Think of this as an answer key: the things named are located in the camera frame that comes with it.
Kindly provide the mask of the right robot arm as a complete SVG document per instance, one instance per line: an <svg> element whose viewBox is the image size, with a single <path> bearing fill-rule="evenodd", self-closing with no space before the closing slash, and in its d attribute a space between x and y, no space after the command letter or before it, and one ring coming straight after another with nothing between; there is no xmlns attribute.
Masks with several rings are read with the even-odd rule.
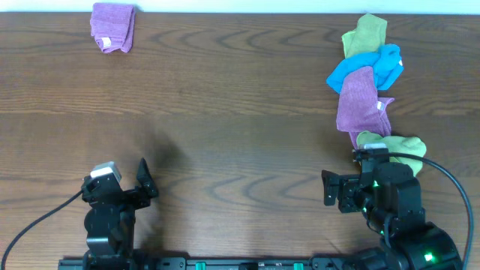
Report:
<svg viewBox="0 0 480 270"><path fill-rule="evenodd" d="M322 171L324 203L343 214L362 213L380 247L345 259L342 269L461 269L452 238L426 220L410 166L391 161L385 148L359 149L353 156L361 165L358 175Z"/></svg>

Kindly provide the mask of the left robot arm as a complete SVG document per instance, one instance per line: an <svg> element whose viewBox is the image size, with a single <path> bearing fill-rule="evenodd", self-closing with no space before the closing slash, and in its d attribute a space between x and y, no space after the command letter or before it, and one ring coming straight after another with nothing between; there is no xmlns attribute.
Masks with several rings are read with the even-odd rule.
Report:
<svg viewBox="0 0 480 270"><path fill-rule="evenodd" d="M136 211L151 205L158 188L145 159L139 162L139 185L122 190L122 179L113 161L97 165L81 186L82 200L91 207L84 220L88 252L84 269L140 269L142 260L134 251Z"/></svg>

